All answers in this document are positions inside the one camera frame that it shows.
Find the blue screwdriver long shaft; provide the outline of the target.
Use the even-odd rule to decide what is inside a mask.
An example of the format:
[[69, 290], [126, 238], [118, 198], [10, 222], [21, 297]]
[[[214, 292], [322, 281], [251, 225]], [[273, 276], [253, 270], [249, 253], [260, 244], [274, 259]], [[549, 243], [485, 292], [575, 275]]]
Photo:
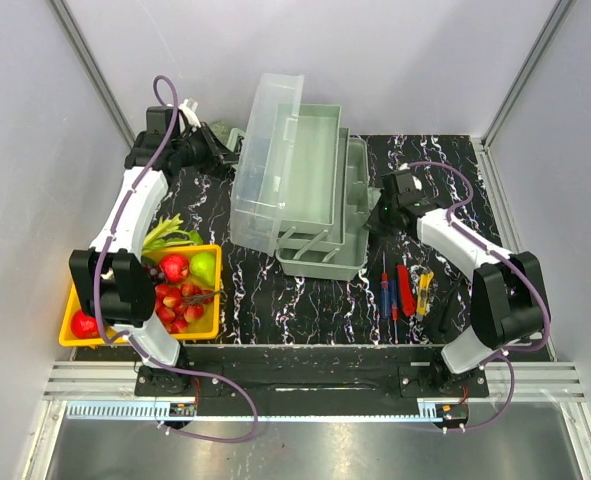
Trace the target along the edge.
[[382, 253], [382, 272], [380, 279], [380, 307], [381, 318], [389, 319], [391, 317], [391, 301], [389, 296], [389, 280], [386, 265], [386, 253]]

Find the blue screwdriver red tip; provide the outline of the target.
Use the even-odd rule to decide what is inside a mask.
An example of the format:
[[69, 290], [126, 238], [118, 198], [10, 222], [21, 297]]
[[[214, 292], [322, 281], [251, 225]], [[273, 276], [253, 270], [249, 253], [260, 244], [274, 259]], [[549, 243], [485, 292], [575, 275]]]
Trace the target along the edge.
[[395, 280], [391, 280], [389, 283], [389, 296], [390, 296], [391, 319], [393, 321], [393, 342], [395, 345], [397, 345], [399, 343], [399, 337], [398, 337], [399, 309], [398, 309], [397, 286], [396, 286]]

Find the yellow utility knife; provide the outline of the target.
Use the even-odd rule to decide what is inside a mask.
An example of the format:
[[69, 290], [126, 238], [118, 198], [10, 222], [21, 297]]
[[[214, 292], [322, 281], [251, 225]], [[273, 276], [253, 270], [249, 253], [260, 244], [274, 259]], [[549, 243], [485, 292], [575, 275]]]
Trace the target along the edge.
[[433, 280], [434, 273], [431, 270], [425, 270], [419, 278], [416, 304], [416, 319], [421, 321], [428, 311], [429, 290]]

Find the translucent plastic tool box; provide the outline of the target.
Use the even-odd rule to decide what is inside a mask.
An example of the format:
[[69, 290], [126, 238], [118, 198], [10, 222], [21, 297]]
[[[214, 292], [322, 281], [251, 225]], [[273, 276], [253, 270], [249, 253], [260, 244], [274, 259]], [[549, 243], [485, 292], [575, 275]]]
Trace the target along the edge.
[[285, 274], [352, 281], [365, 266], [377, 193], [366, 143], [342, 109], [305, 104], [304, 78], [264, 74], [231, 193], [230, 240], [272, 256]]

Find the red folding knife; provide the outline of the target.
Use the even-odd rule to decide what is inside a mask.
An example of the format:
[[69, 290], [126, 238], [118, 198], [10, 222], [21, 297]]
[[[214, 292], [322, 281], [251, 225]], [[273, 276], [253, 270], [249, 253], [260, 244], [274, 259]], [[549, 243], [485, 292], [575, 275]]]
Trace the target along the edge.
[[402, 311], [405, 317], [412, 317], [416, 312], [416, 300], [412, 291], [411, 277], [405, 265], [397, 264], [397, 281]]

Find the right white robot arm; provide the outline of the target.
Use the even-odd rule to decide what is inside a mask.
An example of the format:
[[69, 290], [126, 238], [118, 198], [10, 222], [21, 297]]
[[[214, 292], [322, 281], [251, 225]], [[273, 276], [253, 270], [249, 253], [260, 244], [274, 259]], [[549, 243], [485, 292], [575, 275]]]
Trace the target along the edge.
[[513, 253], [482, 237], [454, 210], [424, 195], [409, 169], [382, 176], [382, 188], [366, 222], [372, 232], [404, 233], [443, 255], [471, 282], [469, 326], [441, 350], [441, 363], [454, 375], [467, 373], [509, 350], [537, 351], [548, 342], [551, 315], [541, 265], [528, 252]]

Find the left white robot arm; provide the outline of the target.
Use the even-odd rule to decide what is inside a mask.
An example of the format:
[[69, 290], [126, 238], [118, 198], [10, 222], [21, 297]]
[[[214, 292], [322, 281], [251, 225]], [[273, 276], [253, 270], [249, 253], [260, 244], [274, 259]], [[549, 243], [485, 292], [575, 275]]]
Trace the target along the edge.
[[146, 128], [125, 159], [117, 200], [87, 249], [75, 250], [69, 268], [81, 310], [99, 333], [113, 327], [153, 368], [180, 366], [181, 346], [155, 312], [152, 280], [141, 263], [144, 239], [169, 187], [185, 168], [230, 180], [238, 157], [198, 119], [195, 103], [154, 106]]

